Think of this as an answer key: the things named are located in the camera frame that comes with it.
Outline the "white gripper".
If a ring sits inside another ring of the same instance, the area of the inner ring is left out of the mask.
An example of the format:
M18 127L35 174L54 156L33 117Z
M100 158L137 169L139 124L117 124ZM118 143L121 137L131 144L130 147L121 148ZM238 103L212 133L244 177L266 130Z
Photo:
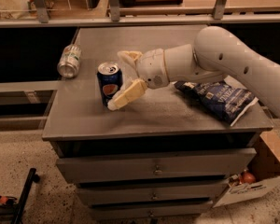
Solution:
M107 103L109 110L121 109L140 98L145 94L147 87L158 89L169 84L163 49L150 50L144 54L141 51L122 50L117 55L121 61L136 69L140 78L129 80L125 87L112 97Z

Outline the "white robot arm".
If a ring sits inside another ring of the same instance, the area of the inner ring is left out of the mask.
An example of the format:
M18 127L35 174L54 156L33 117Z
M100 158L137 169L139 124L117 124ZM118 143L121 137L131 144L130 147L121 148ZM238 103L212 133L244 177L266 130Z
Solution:
M137 74L107 103L118 110L140 98L146 89L166 87L179 80L216 82L231 76L256 95L280 118L280 65L249 48L229 31L203 28L191 44L171 49L120 51L119 58Z

